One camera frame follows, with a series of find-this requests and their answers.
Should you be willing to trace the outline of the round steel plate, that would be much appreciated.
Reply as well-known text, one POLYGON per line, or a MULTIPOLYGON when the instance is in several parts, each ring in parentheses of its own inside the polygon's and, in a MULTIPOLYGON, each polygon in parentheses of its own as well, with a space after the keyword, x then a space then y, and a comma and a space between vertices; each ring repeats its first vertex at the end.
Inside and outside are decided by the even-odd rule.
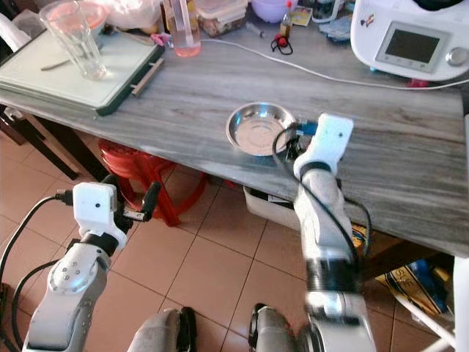
POLYGON ((226 123, 228 140, 249 155, 274 154, 275 138, 298 123, 294 114, 274 103, 248 103, 233 111, 226 123))

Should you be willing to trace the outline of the white plastic bin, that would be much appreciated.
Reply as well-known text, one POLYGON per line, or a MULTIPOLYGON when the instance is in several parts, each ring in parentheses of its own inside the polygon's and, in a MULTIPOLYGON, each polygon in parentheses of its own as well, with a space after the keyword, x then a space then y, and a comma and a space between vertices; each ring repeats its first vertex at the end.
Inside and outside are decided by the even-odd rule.
POLYGON ((300 221, 291 201, 273 197, 267 192, 254 190, 248 186, 244 186, 243 191, 245 204, 252 214, 296 231, 300 230, 300 221))

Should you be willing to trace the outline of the small sauce bottle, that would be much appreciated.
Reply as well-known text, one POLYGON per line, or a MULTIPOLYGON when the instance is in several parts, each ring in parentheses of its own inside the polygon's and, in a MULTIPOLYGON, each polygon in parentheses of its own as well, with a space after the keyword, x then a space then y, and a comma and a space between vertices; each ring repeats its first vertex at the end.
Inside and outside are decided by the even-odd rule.
POLYGON ((294 53, 290 43, 290 33, 292 31, 292 1, 286 0, 286 12, 279 23, 278 34, 271 41, 271 51, 279 51, 284 56, 291 56, 294 53))

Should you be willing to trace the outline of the blue cloth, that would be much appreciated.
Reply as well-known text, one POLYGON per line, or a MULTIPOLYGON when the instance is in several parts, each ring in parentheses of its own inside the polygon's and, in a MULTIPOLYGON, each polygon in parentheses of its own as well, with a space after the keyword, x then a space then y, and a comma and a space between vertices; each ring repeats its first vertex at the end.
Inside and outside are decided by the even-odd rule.
POLYGON ((350 40, 352 29, 352 16, 346 15, 328 23, 320 23, 319 31, 333 43, 345 43, 350 40))

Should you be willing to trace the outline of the small table knife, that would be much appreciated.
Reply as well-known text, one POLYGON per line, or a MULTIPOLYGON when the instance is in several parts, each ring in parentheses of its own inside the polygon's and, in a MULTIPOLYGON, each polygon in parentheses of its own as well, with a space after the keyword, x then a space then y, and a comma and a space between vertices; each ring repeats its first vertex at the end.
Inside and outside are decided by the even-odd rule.
POLYGON ((73 61, 71 61, 71 60, 64 60, 64 61, 61 61, 61 62, 57 62, 56 64, 51 64, 51 65, 48 65, 48 66, 41 67, 40 70, 43 73, 47 73, 47 71, 55 70, 58 67, 67 66, 67 65, 70 65, 72 63, 73 63, 73 61))

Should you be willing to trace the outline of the grey left robot leg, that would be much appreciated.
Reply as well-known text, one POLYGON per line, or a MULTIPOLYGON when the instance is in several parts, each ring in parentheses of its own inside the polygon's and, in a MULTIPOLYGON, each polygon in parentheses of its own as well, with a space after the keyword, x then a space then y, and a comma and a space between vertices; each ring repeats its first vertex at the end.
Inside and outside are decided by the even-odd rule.
POLYGON ((165 309, 140 326, 127 352, 197 352, 196 341, 193 309, 165 309))

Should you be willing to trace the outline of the grey robot leg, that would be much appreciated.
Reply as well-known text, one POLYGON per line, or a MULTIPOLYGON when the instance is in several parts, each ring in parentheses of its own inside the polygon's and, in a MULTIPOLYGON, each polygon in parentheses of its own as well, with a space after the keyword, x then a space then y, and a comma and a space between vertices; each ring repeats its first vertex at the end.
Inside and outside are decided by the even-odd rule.
POLYGON ((140 326, 127 352, 197 352, 196 341, 193 309, 165 309, 140 326))
POLYGON ((248 344, 251 352, 308 352, 304 334, 308 325, 298 331, 291 328, 277 309, 265 303, 257 303, 251 314, 248 344))

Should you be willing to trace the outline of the purple bowl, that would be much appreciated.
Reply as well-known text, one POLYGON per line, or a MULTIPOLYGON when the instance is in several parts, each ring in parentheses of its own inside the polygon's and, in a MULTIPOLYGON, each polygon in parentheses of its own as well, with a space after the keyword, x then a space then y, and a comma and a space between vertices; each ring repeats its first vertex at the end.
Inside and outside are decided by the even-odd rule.
POLYGON ((249 0, 257 17, 268 23, 279 23, 290 10, 292 0, 249 0))

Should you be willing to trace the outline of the white kitchen appliance with screen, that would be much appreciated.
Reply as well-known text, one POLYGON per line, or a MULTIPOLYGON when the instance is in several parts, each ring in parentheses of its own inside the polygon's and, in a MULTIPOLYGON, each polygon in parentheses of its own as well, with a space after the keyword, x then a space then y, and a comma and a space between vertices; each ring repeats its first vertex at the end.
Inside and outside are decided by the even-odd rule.
POLYGON ((469 0, 356 0, 350 34, 375 70, 423 81, 469 73, 469 0))

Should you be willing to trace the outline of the clear plastic food container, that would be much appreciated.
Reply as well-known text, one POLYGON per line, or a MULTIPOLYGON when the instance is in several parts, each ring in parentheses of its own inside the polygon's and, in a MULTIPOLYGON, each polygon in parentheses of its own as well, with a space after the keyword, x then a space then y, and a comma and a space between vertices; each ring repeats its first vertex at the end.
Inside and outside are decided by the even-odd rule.
POLYGON ((245 26, 249 0, 196 0, 198 26, 209 37, 245 26))

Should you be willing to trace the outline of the clear plastic bag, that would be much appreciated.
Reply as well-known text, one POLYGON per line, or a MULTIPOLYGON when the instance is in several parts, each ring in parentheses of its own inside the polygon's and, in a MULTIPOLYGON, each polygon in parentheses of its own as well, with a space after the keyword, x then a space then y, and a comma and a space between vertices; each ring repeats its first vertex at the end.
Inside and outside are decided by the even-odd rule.
POLYGON ((13 53, 30 43, 32 37, 15 26, 13 21, 0 14, 0 36, 13 53))

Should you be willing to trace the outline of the blue and yellow bag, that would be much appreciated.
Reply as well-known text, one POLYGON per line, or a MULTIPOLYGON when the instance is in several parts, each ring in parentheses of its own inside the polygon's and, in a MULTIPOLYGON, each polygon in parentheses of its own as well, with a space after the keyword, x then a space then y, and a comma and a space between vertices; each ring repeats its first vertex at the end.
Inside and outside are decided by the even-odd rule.
POLYGON ((441 318, 452 314, 453 265, 452 255, 436 254, 392 269, 375 279, 396 298, 403 298, 430 318, 441 318))

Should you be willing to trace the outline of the grey right robot leg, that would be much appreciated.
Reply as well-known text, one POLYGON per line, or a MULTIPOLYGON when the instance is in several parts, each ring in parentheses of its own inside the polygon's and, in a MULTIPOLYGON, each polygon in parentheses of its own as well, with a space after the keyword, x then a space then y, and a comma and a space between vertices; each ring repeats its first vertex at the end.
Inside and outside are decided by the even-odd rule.
POLYGON ((248 344, 251 352, 308 352, 304 334, 308 325, 298 331, 291 328, 277 309, 265 303, 257 303, 251 314, 248 344))

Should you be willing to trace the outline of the white pipe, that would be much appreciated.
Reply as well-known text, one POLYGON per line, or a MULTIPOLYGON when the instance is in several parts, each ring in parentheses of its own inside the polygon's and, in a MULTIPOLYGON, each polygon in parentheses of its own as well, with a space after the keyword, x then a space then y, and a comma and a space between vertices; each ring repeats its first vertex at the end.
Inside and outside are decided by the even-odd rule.
POLYGON ((452 331, 445 328, 445 326, 441 326, 435 320, 425 314, 419 307, 416 307, 409 301, 406 301, 405 298, 402 296, 395 295, 394 298, 399 304, 402 305, 403 308, 408 309, 412 315, 415 315, 418 318, 418 321, 422 322, 424 325, 428 326, 433 333, 439 336, 439 340, 433 342, 428 348, 425 348, 422 352, 444 352, 447 348, 456 348, 457 346, 457 338, 455 337, 452 331))

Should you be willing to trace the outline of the dark table frame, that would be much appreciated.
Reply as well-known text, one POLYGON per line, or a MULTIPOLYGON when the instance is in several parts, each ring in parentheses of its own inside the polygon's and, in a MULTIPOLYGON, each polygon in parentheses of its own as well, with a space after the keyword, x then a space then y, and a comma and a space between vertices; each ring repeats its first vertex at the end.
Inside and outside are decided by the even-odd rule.
POLYGON ((0 105, 0 127, 4 136, 19 145, 31 145, 51 162, 54 174, 71 181, 97 181, 108 174, 94 135, 30 113, 0 105))

